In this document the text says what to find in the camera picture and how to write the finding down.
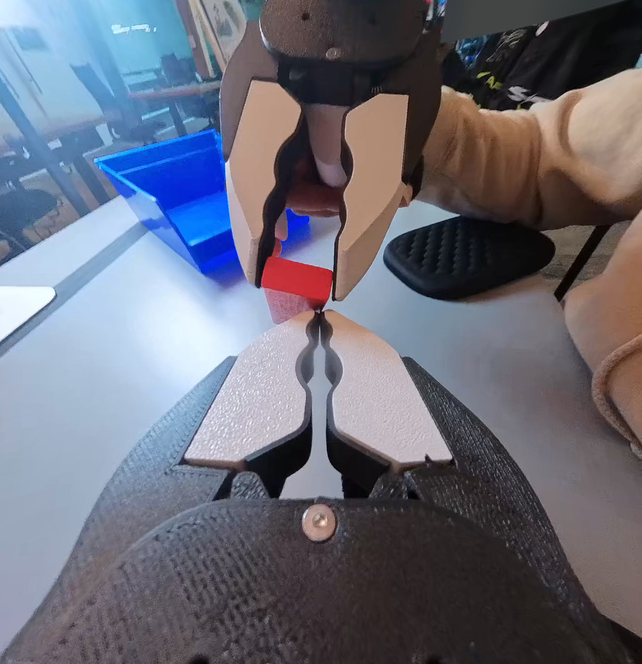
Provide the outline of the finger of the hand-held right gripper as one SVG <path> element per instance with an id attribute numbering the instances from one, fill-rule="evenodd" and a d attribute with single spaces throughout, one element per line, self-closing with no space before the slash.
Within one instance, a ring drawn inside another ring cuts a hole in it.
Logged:
<path id="1" fill-rule="evenodd" d="M 275 81 L 225 79 L 225 186 L 234 246 L 247 282 L 261 287 L 275 226 L 301 154 L 300 102 Z"/>
<path id="2" fill-rule="evenodd" d="M 402 199 L 408 95 L 378 94 L 348 111 L 343 142 L 350 175 L 335 242 L 332 298 L 343 301 L 370 269 Z"/>

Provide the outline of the wooden desk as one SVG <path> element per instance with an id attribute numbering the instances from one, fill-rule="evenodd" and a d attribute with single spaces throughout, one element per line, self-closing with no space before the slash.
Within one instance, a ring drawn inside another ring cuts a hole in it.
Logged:
<path id="1" fill-rule="evenodd" d="M 127 93 L 127 99 L 136 101 L 166 101 L 169 109 L 169 115 L 173 121 L 174 128 L 178 137 L 187 135 L 184 121 L 178 111 L 177 102 L 180 99 L 198 97 L 214 102 L 209 118 L 207 129 L 220 130 L 219 119 L 219 89 L 221 80 L 212 80 L 207 82 L 198 82 L 196 84 L 184 84 L 173 87 L 160 87 L 156 89 L 147 89 L 131 91 Z"/>

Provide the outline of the red wooden plank block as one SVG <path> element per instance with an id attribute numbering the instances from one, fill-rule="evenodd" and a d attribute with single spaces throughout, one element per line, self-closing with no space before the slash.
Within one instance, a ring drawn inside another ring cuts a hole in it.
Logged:
<path id="1" fill-rule="evenodd" d="M 332 294 L 333 272 L 281 257 L 282 242 L 264 267 L 261 288 L 273 323 L 280 325 L 307 311 L 322 311 Z"/>

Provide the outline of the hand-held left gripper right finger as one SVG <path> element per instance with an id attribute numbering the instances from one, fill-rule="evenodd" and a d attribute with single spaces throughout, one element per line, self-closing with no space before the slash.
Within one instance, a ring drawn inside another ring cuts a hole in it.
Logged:
<path id="1" fill-rule="evenodd" d="M 322 319 L 325 372 L 331 383 L 327 422 L 340 443 L 334 467 L 364 473 L 366 459 L 400 473 L 452 454 L 403 358 L 391 345 L 344 315 Z"/>

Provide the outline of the person's right forearm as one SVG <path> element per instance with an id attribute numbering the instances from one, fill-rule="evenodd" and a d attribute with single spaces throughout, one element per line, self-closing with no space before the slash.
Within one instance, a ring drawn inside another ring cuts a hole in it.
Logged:
<path id="1" fill-rule="evenodd" d="M 537 230 L 642 220 L 642 68 L 528 110 L 441 88 L 417 200 Z"/>

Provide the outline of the black mesh wrist rest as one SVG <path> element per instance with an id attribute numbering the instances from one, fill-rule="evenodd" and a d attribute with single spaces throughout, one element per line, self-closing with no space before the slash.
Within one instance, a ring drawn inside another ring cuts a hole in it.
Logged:
<path id="1" fill-rule="evenodd" d="M 415 293 L 451 302 L 537 273 L 554 255 L 552 239 L 537 230 L 456 216 L 392 239 L 383 261 Z"/>

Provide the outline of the white document stand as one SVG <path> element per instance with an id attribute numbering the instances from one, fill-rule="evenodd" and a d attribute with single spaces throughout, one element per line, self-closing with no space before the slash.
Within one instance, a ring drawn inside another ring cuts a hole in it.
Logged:
<path id="1" fill-rule="evenodd" d="M 50 286 L 0 286 L 0 344 L 53 302 Z"/>

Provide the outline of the blue plastic bin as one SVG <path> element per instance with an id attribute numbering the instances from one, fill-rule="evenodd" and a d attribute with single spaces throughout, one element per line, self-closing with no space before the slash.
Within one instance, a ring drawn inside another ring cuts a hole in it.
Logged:
<path id="1" fill-rule="evenodd" d="M 132 212 L 201 274 L 238 262 L 222 141 L 214 129 L 94 160 Z"/>

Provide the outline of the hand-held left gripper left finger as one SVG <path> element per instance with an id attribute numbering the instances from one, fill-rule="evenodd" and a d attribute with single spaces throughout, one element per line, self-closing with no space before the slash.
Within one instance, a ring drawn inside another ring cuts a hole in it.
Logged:
<path id="1" fill-rule="evenodd" d="M 259 336 L 236 358 L 184 460 L 194 466 L 247 466 L 311 424 L 319 316 L 305 311 Z"/>

